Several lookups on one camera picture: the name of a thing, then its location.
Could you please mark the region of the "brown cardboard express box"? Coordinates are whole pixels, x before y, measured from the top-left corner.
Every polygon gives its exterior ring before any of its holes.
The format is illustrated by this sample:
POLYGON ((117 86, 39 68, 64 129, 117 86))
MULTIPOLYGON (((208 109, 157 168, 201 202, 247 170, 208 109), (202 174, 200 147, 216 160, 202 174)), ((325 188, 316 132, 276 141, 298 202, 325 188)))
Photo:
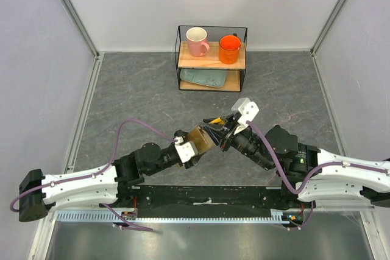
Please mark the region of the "brown cardboard express box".
POLYGON ((192 129, 186 136, 186 140, 193 142, 199 155, 202 155, 216 146, 209 134, 200 126, 192 129))

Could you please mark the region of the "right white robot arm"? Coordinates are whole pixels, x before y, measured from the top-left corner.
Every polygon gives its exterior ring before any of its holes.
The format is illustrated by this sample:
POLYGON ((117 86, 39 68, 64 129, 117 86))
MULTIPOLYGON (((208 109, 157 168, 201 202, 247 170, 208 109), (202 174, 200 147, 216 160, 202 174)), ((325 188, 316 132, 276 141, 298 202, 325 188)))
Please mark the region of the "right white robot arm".
POLYGON ((277 199, 283 206, 367 199, 389 207, 389 160, 361 160, 302 144, 279 125, 262 134, 253 122, 241 125, 240 117, 204 119, 200 127, 222 151, 234 148, 262 169, 275 170, 282 179, 277 199))

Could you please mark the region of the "yellow utility knife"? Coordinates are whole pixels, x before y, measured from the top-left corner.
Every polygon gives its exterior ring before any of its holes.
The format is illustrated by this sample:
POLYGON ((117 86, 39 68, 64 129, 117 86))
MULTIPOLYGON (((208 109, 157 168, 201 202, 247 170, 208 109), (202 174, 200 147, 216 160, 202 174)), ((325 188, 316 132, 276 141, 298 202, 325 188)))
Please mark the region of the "yellow utility knife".
POLYGON ((224 125, 225 120, 222 117, 218 117, 209 122, 209 124, 224 125))

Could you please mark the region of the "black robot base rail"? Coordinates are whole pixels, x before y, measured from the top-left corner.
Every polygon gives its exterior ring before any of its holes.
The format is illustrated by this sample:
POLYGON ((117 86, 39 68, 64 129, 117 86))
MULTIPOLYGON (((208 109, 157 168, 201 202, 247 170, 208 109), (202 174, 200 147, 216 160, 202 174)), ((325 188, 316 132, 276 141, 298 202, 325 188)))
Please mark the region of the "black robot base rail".
POLYGON ((141 185, 110 206, 136 208, 141 217, 265 217, 272 209, 309 209, 316 204, 301 202, 280 187, 141 185))

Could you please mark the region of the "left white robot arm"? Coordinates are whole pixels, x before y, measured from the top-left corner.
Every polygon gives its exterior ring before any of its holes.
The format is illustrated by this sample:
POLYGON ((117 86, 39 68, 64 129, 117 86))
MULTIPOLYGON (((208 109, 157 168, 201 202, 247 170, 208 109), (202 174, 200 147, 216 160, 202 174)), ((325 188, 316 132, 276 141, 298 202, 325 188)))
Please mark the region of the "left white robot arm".
POLYGON ((27 173, 19 185, 20 222, 39 220, 51 211, 81 206, 127 207, 132 204, 132 186, 176 164, 194 166, 210 147, 199 128, 178 131, 167 148, 149 142, 105 166, 62 175, 45 175, 41 169, 27 173))

